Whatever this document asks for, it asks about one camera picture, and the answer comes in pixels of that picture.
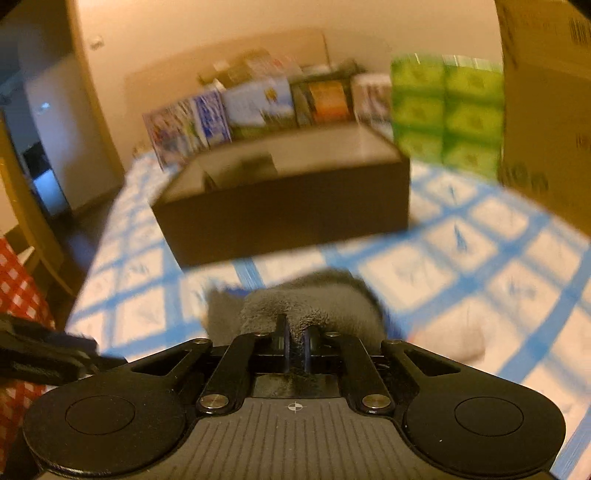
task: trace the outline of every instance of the gray fuzzy fabric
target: gray fuzzy fabric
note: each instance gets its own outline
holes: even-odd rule
[[[310,325],[355,335],[370,354],[379,354],[386,338],[379,302],[348,271],[312,273],[244,298],[213,290],[207,302],[206,330],[214,346],[228,345],[243,333],[273,332],[282,313],[296,342]]]

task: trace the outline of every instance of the blue and white checkered tablecloth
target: blue and white checkered tablecloth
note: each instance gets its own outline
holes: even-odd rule
[[[478,323],[486,352],[472,366],[552,399],[567,423],[553,473],[591,473],[589,238],[496,185],[413,162],[407,232],[181,271],[149,201],[168,181],[137,160],[111,211],[67,330],[128,360],[204,336],[204,291],[258,288],[326,266],[360,275],[391,311],[389,331]]]

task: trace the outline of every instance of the ribbed gray surface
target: ribbed gray surface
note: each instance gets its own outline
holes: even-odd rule
[[[294,403],[303,408],[290,410],[289,405]],[[45,473],[39,480],[58,478]],[[344,398],[247,398],[236,413],[201,420],[173,455],[126,478],[451,480],[459,477],[423,462],[410,451],[390,421],[358,415]]]

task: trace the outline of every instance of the wooden floor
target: wooden floor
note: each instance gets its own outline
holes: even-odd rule
[[[51,221],[51,229],[66,256],[60,274],[74,288],[75,293],[82,287],[96,255],[114,197],[88,208],[81,215],[68,213]],[[74,301],[57,284],[49,288],[47,302],[58,329],[65,327]]]

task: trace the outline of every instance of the silver bolt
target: silver bolt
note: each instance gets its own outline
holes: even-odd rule
[[[386,395],[375,393],[372,395],[366,395],[361,401],[367,408],[372,410],[378,410],[379,408],[386,408],[390,405],[391,401]]]
[[[199,399],[199,403],[205,408],[222,408],[228,404],[228,397],[219,393],[205,395]]]

